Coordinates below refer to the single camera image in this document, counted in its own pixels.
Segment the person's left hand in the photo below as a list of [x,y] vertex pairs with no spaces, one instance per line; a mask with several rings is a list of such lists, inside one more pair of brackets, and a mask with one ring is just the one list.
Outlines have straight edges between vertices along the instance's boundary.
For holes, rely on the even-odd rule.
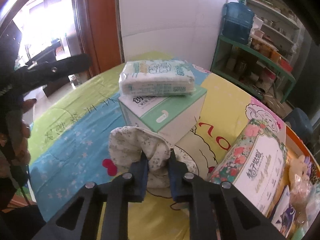
[[31,136],[30,126],[23,120],[23,113],[31,110],[36,99],[27,99],[19,109],[13,109],[8,113],[7,126],[10,146],[14,152],[12,163],[15,166],[24,166],[30,163],[30,153],[28,151],[28,139]]

